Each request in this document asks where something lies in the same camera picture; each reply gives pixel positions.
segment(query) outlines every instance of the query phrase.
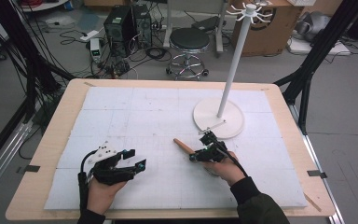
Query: person's right hand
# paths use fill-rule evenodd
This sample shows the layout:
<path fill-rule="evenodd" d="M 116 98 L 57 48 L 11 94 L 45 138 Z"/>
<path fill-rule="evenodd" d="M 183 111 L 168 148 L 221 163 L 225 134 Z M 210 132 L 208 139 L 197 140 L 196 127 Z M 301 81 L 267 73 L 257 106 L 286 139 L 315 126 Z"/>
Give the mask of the person's right hand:
<path fill-rule="evenodd" d="M 234 152 L 229 151 L 228 153 L 236 160 L 238 160 Z M 226 180 L 230 187 L 245 178 L 245 174 L 228 157 L 225 157 L 220 162 L 205 161 L 202 163 L 202 165 L 206 169 L 212 170 L 215 174 Z"/>

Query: stool wheel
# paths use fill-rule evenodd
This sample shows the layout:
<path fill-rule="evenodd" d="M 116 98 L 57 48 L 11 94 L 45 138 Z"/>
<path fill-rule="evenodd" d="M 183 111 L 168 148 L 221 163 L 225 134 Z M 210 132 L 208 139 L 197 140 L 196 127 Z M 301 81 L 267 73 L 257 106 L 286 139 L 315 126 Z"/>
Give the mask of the stool wheel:
<path fill-rule="evenodd" d="M 202 75 L 203 75 L 204 77 L 207 77 L 207 76 L 209 75 L 209 70 L 208 70 L 208 69 L 204 69 L 204 70 L 202 71 Z"/>

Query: black sleeve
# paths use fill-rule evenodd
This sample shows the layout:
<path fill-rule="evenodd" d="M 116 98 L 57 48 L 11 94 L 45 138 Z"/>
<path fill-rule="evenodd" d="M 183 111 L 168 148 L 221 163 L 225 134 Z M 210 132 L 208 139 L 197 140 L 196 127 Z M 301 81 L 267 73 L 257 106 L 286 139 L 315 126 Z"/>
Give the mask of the black sleeve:
<path fill-rule="evenodd" d="M 103 224 L 105 216 L 96 214 L 90 210 L 84 210 L 77 224 Z"/>
<path fill-rule="evenodd" d="M 237 212 L 241 223 L 289 223 L 280 206 L 267 194 L 261 193 L 250 176 L 235 183 L 231 192 L 238 203 Z"/>

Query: wooden table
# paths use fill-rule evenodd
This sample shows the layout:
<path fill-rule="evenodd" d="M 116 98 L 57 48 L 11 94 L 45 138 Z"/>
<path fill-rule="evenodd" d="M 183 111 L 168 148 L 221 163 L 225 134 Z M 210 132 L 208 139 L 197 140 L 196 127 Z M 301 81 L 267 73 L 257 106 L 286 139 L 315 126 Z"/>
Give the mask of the wooden table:
<path fill-rule="evenodd" d="M 51 188 L 57 163 L 66 146 L 77 115 L 83 105 L 89 87 L 142 87 L 179 89 L 219 89 L 225 88 L 220 82 L 192 81 L 151 81 L 151 80 L 72 80 L 63 95 L 57 110 L 43 136 L 30 165 L 40 166 L 37 173 L 27 172 L 17 189 L 6 213 L 9 220 L 49 220 L 78 219 L 75 211 L 44 210 Z M 322 179 L 310 177 L 309 170 L 317 170 L 302 135 L 282 98 L 281 91 L 273 84 L 233 83 L 232 90 L 263 91 L 278 123 L 300 184 L 309 206 L 284 209 L 289 217 L 331 217 L 335 214 L 334 205 Z M 106 213 L 110 219 L 136 218 L 203 218 L 237 217 L 235 209 L 170 209 L 170 210 L 112 210 Z"/>

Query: person's left hand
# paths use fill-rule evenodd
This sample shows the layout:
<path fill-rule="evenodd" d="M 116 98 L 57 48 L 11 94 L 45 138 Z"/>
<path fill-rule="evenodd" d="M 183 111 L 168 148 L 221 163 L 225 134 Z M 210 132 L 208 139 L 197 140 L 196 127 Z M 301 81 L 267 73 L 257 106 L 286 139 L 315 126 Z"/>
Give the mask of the person's left hand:
<path fill-rule="evenodd" d="M 87 209 L 103 215 L 112 204 L 117 192 L 127 184 L 127 181 L 116 183 L 112 186 L 98 182 L 94 177 L 89 183 L 89 200 Z"/>

